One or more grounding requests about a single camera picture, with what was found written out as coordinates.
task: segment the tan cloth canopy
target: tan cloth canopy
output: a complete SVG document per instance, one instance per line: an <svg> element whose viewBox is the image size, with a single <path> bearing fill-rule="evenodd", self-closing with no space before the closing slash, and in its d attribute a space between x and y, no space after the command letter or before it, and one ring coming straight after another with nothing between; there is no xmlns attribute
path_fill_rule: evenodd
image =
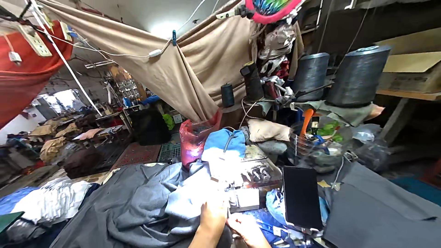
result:
<svg viewBox="0 0 441 248"><path fill-rule="evenodd" d="M45 9L100 49L146 56L167 40L54 0L38 0ZM245 96L243 64L251 60L250 20L214 16L237 5L232 0L171 44L157 57L110 56L179 113L194 122L207 120L221 104L220 86L231 83L238 102Z"/></svg>

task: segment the orange handle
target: orange handle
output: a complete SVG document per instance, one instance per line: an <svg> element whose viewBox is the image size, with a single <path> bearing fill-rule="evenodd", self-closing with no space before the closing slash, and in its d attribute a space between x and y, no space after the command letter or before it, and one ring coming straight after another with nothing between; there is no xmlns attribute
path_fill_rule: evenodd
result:
<svg viewBox="0 0 441 248"><path fill-rule="evenodd" d="M303 121L302 130L300 131L300 137L305 136L306 128L308 127L308 124L311 121L313 115L314 115L313 109L307 109L305 112L303 112L303 116L305 117L305 120Z"/></svg>

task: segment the hand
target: hand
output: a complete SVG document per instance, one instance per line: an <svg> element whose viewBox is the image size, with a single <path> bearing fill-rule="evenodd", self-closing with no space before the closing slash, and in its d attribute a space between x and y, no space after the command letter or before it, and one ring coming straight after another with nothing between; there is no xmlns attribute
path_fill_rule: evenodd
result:
<svg viewBox="0 0 441 248"><path fill-rule="evenodd" d="M252 216L234 213L227 220L227 225L243 238L249 248L271 248Z"/></svg>
<svg viewBox="0 0 441 248"><path fill-rule="evenodd" d="M215 248L227 220L227 205L224 192L213 187L207 201L201 206L201 224L189 248Z"/></svg>
<svg viewBox="0 0 441 248"><path fill-rule="evenodd" d="M215 190L201 206L201 224L199 228L216 236L219 234L219 237L227 221L227 204L229 203L224 201L224 196L223 192Z"/></svg>

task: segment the beige cushion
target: beige cushion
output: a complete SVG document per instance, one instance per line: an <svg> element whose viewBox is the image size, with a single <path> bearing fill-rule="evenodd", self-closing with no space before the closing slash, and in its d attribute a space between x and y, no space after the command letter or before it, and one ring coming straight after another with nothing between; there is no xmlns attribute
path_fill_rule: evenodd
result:
<svg viewBox="0 0 441 248"><path fill-rule="evenodd" d="M250 141L260 142L270 139L289 141L289 127L267 120L248 120Z"/></svg>

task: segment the ceiling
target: ceiling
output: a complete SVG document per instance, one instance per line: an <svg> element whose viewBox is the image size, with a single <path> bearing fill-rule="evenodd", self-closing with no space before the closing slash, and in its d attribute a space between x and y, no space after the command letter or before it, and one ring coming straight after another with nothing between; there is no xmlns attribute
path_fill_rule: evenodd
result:
<svg viewBox="0 0 441 248"><path fill-rule="evenodd" d="M75 7L69 0L59 2ZM21 9L25 7L24 0L2 0L17 5ZM201 0L82 0L83 7L94 8L113 18L121 19L127 25L148 31L163 38L170 38L172 31L178 29L190 17ZM219 0L216 9L227 3L228 0ZM192 21L199 19L197 23L207 18L213 11L216 0L205 0L199 7L192 19L177 32L177 36L184 34L196 26ZM74 48L72 56L79 56L93 63L103 61L104 58L97 52ZM71 60L70 66L78 72L90 71L84 67L80 60ZM68 74L66 68L60 70L59 75Z"/></svg>

